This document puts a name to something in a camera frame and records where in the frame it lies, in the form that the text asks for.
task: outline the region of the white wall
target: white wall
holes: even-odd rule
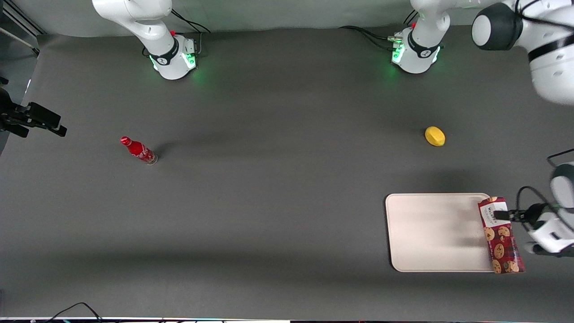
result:
[[[13,0],[48,33],[69,36],[119,36],[129,32],[101,18],[91,0]],[[408,0],[173,0],[184,17],[212,31],[275,28],[383,26],[402,22],[412,8]],[[453,10],[453,24],[470,24],[476,10]],[[190,31],[173,15],[169,29]]]

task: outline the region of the yellow lemon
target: yellow lemon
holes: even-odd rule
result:
[[[426,129],[425,138],[431,145],[437,147],[444,145],[444,141],[446,140],[443,131],[435,126]]]

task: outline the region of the cookie package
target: cookie package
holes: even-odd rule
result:
[[[496,274],[524,272],[510,221],[497,220],[494,211],[508,211],[503,197],[491,197],[478,203],[484,235],[490,250],[492,268]]]

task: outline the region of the green led light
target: green led light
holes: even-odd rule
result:
[[[393,62],[400,63],[402,54],[405,52],[405,45],[401,44],[397,49],[395,49],[395,54],[393,55]]]
[[[181,53],[181,55],[183,56],[184,62],[186,63],[187,67],[189,67],[189,69],[195,68],[195,57],[193,54]]]
[[[149,60],[151,60],[151,61],[152,61],[152,64],[153,64],[153,69],[157,71],[156,62],[154,62],[154,60],[153,60],[153,58],[152,58],[152,56],[151,56],[151,55],[149,56]]]
[[[439,51],[440,51],[440,46],[436,49],[435,58],[432,59],[432,62],[433,62],[433,63],[436,62],[436,59],[437,59],[438,56],[439,56]]]

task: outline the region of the black cable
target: black cable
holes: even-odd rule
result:
[[[377,35],[377,34],[375,34],[375,33],[373,33],[373,32],[368,31],[368,30],[365,29],[365,28],[361,28],[361,27],[357,27],[357,26],[342,26],[342,27],[339,27],[339,28],[342,28],[342,29],[352,29],[352,30],[356,30],[356,31],[361,32],[361,33],[365,33],[365,34],[367,34],[367,35],[369,35],[369,36],[371,36],[371,37],[373,37],[373,38],[375,38],[375,39],[388,40],[386,36],[379,36],[379,35]]]
[[[194,25],[192,25],[190,21],[188,21],[187,19],[185,19],[184,17],[182,17],[179,13],[177,13],[177,11],[172,10],[172,13],[173,13],[173,15],[176,16],[177,18],[179,18],[179,19],[185,21],[188,25],[190,25],[192,28],[194,28],[198,33],[201,33],[201,31],[200,31],[197,27],[195,27]]]
[[[411,12],[409,13],[409,15],[406,16],[405,20],[404,20],[402,23],[403,23],[403,24],[406,24],[406,21],[409,19],[410,15],[412,15],[412,14],[415,13],[415,12],[416,12],[416,10],[411,11]]]
[[[416,13],[414,16],[412,16],[412,17],[409,19],[409,22],[407,22],[406,24],[407,24],[407,25],[410,25],[410,22],[413,21],[413,19],[415,19],[415,18],[417,17],[417,14],[418,14],[418,13]]]
[[[564,155],[564,154],[567,154],[567,153],[573,152],[573,151],[574,151],[574,148],[573,148],[573,149],[569,149],[569,150],[567,150],[567,151],[555,153],[554,155],[550,155],[550,156],[546,157],[546,161],[547,161],[552,167],[556,168],[556,164],[554,164],[554,162],[552,161],[552,159],[553,159],[554,157],[558,157],[558,156],[561,156],[561,155]]]
[[[84,302],[79,302],[79,303],[75,303],[74,305],[68,307],[65,310],[61,310],[58,313],[56,313],[56,315],[52,316],[52,318],[50,318],[49,320],[46,320],[44,322],[52,322],[56,317],[60,316],[60,314],[62,314],[63,312],[66,312],[67,310],[77,306],[77,305],[84,305],[85,307],[87,307],[96,317],[96,319],[98,320],[98,323],[102,323],[102,317],[100,315],[98,315],[98,313],[96,313],[96,311],[94,311],[93,308],[91,308],[88,304],[84,303]]]
[[[370,41],[373,45],[377,46],[380,49],[384,49],[386,51],[392,51],[394,50],[394,48],[392,47],[387,47],[387,46],[383,46],[380,45],[378,42],[376,42],[373,38],[378,39],[378,40],[387,40],[387,37],[383,37],[383,36],[379,36],[375,33],[372,33],[370,31],[368,31],[367,29],[361,28],[361,27],[357,27],[357,26],[342,26],[339,27],[340,29],[351,29],[351,30],[356,30],[359,33],[361,33],[361,35],[363,35],[368,41]]]
[[[533,5],[534,3],[538,2],[540,0],[534,0],[529,2],[527,5],[525,5],[521,10],[518,10],[518,0],[516,1],[516,3],[514,4],[514,14],[519,16],[520,18],[524,19],[524,20],[528,20],[531,22],[536,22],[538,24],[545,24],[545,25],[551,25],[551,26],[558,26],[558,27],[562,27],[562,28],[566,28],[569,29],[571,31],[574,31],[574,26],[570,26],[570,25],[566,25],[566,24],[561,24],[559,22],[554,22],[554,21],[549,21],[549,20],[542,20],[542,19],[538,19],[538,18],[531,18],[531,17],[527,17],[524,15],[524,10],[526,8],[528,8],[529,6]]]
[[[520,195],[522,194],[522,192],[524,190],[530,190],[531,192],[533,192],[534,194],[536,194],[536,196],[538,196],[538,198],[540,200],[542,200],[544,203],[546,203],[548,205],[548,208],[550,208],[550,210],[556,215],[556,217],[558,219],[560,219],[560,221],[568,228],[570,229],[570,231],[574,232],[574,228],[570,226],[569,223],[567,223],[564,218],[562,218],[562,216],[558,213],[558,211],[556,210],[556,208],[550,204],[550,202],[548,202],[548,200],[544,197],[544,195],[542,195],[542,193],[540,193],[537,189],[535,189],[532,186],[522,186],[519,190],[518,193],[516,194],[516,209],[518,211],[520,211]]]
[[[201,28],[205,29],[208,33],[211,33],[211,30],[209,30],[209,29],[208,29],[207,27],[205,27],[204,25],[198,24],[197,22],[193,22],[193,21],[190,21],[190,20],[185,19],[181,14],[179,14],[177,11],[175,11],[175,10],[173,10],[173,9],[172,9],[172,13],[173,13],[173,15],[176,16],[177,18],[179,18],[179,19],[181,19],[181,20],[187,22],[191,27],[193,27],[195,30],[197,30],[198,33],[200,33],[200,31],[199,31],[197,28],[195,28],[195,26],[193,26],[193,25],[200,26]]]

